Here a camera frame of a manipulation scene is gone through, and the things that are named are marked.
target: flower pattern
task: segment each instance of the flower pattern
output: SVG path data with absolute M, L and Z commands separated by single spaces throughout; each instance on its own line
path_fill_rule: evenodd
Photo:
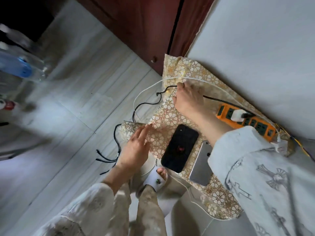
M 186 81 L 183 76 L 198 79 L 201 78 L 209 82 L 209 84 L 198 82 L 199 85 L 205 87 L 205 95 L 231 102 L 233 99 L 236 99 L 239 103 L 248 107 L 254 113 L 262 115 L 262 113 L 256 110 L 250 103 L 240 97 L 231 88 L 226 86 L 221 80 L 201 66 L 197 61 L 183 57 L 172 57 L 165 55 L 163 79 L 176 76 L 179 77 L 175 79 L 164 80 L 162 82 L 162 89 L 164 90 L 169 85 L 176 85 L 177 82 Z M 193 122 L 191 122 L 190 119 L 181 115 L 175 109 L 174 103 L 172 101 L 172 96 L 175 95 L 176 88 L 169 88 L 168 91 L 163 94 L 162 106 L 149 121 L 149 123 L 153 124 L 155 129 L 154 132 L 150 133 L 150 136 L 148 136 L 147 140 L 152 143 L 150 146 L 150 152 L 155 158 L 162 158 L 167 145 L 179 124 L 185 124 L 188 127 L 198 131 L 198 127 Z M 220 106 L 221 104 L 219 102 L 205 101 L 205 107 L 207 107 L 207 109 L 213 113 L 216 113 Z M 124 139 L 128 140 L 135 132 L 136 128 L 143 125 L 143 123 L 132 123 L 125 121 L 119 129 L 123 133 L 121 135 L 124 137 Z M 283 131 L 280 131 L 280 135 L 282 139 L 289 140 L 289 136 Z M 193 150 L 191 151 L 183 171 L 178 173 L 178 176 L 189 182 L 193 187 L 202 193 L 203 197 L 206 198 L 206 200 L 202 200 L 202 203 L 205 205 L 207 212 L 211 217 L 221 220 L 236 218 L 242 211 L 242 208 L 239 206 L 233 194 L 223 187 L 215 175 L 212 175 L 210 183 L 207 186 L 201 186 L 189 180 L 191 168 L 195 163 L 202 141 L 205 139 L 205 136 L 201 134 L 199 135 L 199 138 L 196 141 Z M 293 144 L 289 144 L 287 155 L 293 153 L 292 146 Z

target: orange power strip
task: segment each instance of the orange power strip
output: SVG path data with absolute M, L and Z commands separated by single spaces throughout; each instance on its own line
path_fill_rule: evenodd
M 234 110 L 238 110 L 239 108 L 231 106 L 229 104 L 223 104 L 217 114 L 217 118 L 223 122 L 226 122 L 233 128 L 241 128 L 245 126 L 254 127 L 257 132 L 262 135 L 267 141 L 271 142 L 274 135 L 276 134 L 276 129 L 265 120 L 259 117 L 250 117 L 245 118 L 243 122 L 234 122 L 231 120 L 232 114 Z

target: black smartphone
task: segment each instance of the black smartphone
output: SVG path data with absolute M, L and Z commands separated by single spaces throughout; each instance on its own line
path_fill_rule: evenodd
M 180 173 L 199 137 L 199 133 L 183 124 L 178 125 L 169 142 L 161 164 L 177 173 Z

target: leg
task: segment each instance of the leg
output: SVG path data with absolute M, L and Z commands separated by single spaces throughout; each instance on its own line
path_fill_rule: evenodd
M 129 206 L 131 204 L 128 183 L 123 184 L 115 195 L 114 210 L 106 236 L 127 236 L 129 231 Z
M 145 186 L 139 197 L 134 235 L 166 236 L 164 215 L 157 203 L 156 192 L 150 185 Z

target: door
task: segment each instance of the door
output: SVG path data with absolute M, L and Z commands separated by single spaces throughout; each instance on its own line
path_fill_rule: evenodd
M 78 0 L 162 75 L 180 0 Z

